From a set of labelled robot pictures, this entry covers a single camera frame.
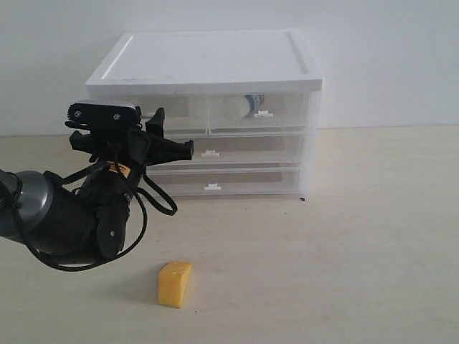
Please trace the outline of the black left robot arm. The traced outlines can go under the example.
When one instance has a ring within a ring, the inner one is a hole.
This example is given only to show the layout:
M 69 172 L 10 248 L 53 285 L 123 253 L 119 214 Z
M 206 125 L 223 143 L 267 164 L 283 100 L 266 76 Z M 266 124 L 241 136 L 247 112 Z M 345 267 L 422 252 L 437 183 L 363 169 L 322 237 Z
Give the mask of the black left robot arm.
M 67 177 L 51 171 L 1 172 L 1 236 L 23 244 L 42 263 L 80 272 L 125 256 L 132 200 L 162 214 L 174 200 L 147 176 L 149 166 L 189 161 L 192 141 L 164 136 L 159 108 L 143 122 L 128 103 L 83 100 L 71 104 L 66 126 L 73 150 L 87 153 L 88 167 Z

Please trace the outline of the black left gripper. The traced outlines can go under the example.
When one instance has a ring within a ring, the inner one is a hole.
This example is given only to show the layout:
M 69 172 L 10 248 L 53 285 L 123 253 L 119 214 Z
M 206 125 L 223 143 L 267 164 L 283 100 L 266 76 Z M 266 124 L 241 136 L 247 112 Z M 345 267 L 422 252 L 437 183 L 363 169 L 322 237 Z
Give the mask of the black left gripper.
M 194 141 L 177 143 L 164 138 L 165 110 L 159 107 L 146 121 L 146 132 L 160 138 L 151 140 L 138 129 L 75 131 L 70 145 L 91 155 L 94 165 L 84 172 L 84 182 L 76 195 L 93 210 L 95 228 L 90 239 L 99 260 L 112 260 L 125 244 L 130 203 L 138 195 L 138 185 L 147 166 L 190 161 Z

